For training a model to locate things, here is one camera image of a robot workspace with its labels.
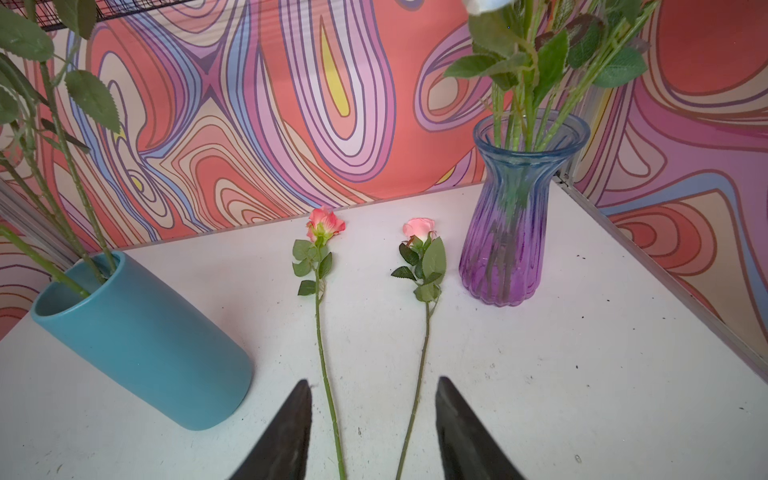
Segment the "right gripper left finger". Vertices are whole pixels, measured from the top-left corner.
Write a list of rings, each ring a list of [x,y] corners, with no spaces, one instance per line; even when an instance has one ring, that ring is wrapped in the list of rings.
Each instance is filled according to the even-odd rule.
[[[231,480],[301,480],[311,437],[312,394],[298,381]]]

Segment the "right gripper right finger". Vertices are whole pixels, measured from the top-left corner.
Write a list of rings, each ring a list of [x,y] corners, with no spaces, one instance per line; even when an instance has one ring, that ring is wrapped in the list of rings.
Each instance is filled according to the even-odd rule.
[[[445,479],[525,479],[446,376],[439,378],[435,408]]]

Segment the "purple blue glass vase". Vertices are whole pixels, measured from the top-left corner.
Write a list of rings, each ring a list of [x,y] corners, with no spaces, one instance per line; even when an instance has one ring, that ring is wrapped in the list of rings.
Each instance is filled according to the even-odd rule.
[[[531,298],[541,280],[550,182],[584,148],[587,122],[569,115],[539,152],[503,147],[493,118],[473,129],[486,179],[473,213],[459,262],[462,284],[476,299],[498,307]]]

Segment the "teal ceramic cylinder vase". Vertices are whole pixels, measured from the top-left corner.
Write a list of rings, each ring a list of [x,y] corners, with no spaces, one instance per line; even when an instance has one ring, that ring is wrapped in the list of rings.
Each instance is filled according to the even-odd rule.
[[[253,379],[248,354],[173,288],[124,252],[100,283],[79,263],[30,315],[53,337],[178,425],[211,428],[232,415]]]

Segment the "small pink rosebud stem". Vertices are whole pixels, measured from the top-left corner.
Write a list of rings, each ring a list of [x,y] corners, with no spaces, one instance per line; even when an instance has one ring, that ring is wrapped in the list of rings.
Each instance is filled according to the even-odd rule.
[[[397,473],[395,476],[397,480],[402,478],[404,472],[408,448],[415,420],[417,418],[430,340],[431,320],[439,302],[441,293],[439,284],[442,281],[442,277],[445,275],[446,261],[445,249],[442,249],[441,251],[436,250],[433,254],[429,254],[434,241],[438,240],[441,242],[435,229],[434,220],[425,217],[412,218],[403,225],[403,234],[405,235],[406,240],[399,244],[398,251],[406,264],[395,269],[391,273],[391,276],[395,278],[409,279],[416,285],[413,293],[415,298],[424,305],[425,331],[412,408],[398,460]],[[423,271],[423,263],[426,256],[429,256],[440,263],[441,268],[433,270],[430,273],[425,273]]]

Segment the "coral pink rose stem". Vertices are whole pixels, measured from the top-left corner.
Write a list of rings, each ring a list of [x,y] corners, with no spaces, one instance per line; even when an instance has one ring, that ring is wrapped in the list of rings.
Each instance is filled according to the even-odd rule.
[[[323,387],[331,419],[339,479],[346,479],[347,471],[337,409],[324,349],[321,306],[326,293],[327,276],[333,267],[333,254],[328,244],[334,237],[341,234],[345,228],[345,222],[339,219],[329,207],[315,208],[309,214],[306,224],[307,238],[296,239],[291,251],[293,273],[296,277],[301,278],[297,295],[312,296],[314,298],[317,348]]]

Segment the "single white rosebud stem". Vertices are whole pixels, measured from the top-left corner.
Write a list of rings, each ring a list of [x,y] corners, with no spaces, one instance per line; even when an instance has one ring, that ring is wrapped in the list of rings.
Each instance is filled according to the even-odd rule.
[[[16,195],[9,221],[18,229],[3,227],[1,235],[54,282],[86,298],[86,284],[69,269],[84,266],[99,280],[99,267],[75,234],[38,158],[42,143],[63,154],[48,102],[6,53],[1,54],[1,125],[10,130],[10,144],[1,149],[1,171],[7,176],[3,184]]]

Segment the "white blue-edged rose stem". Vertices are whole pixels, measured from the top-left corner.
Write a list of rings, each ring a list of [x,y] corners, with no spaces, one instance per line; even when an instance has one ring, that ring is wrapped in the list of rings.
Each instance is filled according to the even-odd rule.
[[[453,61],[445,78],[487,78],[486,107],[495,145],[514,151],[543,149],[543,119],[534,114],[560,84],[569,52],[563,12],[568,1],[465,1],[471,53]]]

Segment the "peach peony flower stem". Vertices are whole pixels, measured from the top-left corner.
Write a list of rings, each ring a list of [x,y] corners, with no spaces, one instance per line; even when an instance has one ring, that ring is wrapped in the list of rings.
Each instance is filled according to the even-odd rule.
[[[543,118],[526,140],[542,151],[595,86],[613,89],[648,70],[648,43],[640,38],[658,1],[590,1],[578,12],[575,1],[553,1],[547,30],[536,38],[539,79],[532,104]]]

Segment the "small white pink rose spray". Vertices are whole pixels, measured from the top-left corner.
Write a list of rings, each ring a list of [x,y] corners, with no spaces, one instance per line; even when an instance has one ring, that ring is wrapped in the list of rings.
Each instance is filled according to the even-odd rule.
[[[53,4],[60,22],[76,39],[61,57],[61,69],[53,73],[51,62],[57,59],[52,38],[41,28],[38,7],[26,1],[19,7],[1,7],[1,123],[10,127],[11,147],[19,150],[37,184],[31,188],[8,157],[1,158],[2,168],[12,177],[39,213],[55,228],[91,270],[99,284],[116,271],[116,262],[97,220],[71,152],[90,149],[64,127],[59,114],[56,91],[64,85],[69,98],[97,124],[114,132],[122,130],[116,103],[103,81],[88,70],[76,66],[80,43],[90,39],[100,18],[94,1],[56,1]],[[71,227],[67,215],[55,199],[37,160],[37,143],[43,140],[63,154],[72,181],[85,208],[88,221],[107,261],[100,267],[86,251]]]

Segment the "magenta rose stem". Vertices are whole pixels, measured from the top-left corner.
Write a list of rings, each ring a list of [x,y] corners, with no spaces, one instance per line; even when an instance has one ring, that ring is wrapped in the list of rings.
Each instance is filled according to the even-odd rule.
[[[57,54],[52,38],[44,33],[41,37],[39,69],[51,114],[53,132],[59,139],[59,147],[64,154],[94,239],[103,255],[105,265],[99,269],[98,276],[99,281],[104,283],[116,272],[117,262],[102,232],[91,198],[81,179],[78,164],[71,152],[73,146],[81,150],[85,156],[90,154],[90,150],[87,145],[80,145],[79,139],[72,136],[64,127],[64,122],[68,118],[61,110],[65,108],[72,111],[71,124],[78,126],[82,132],[89,127],[97,126],[119,134],[122,132],[122,125],[114,98],[107,86],[98,76],[81,69],[78,64],[80,43],[90,39],[96,22],[92,17],[89,19],[79,17],[78,21],[75,21],[74,16],[64,16],[63,6],[58,6],[58,9],[61,18],[68,24],[66,29],[71,31],[67,51],[62,55]]]

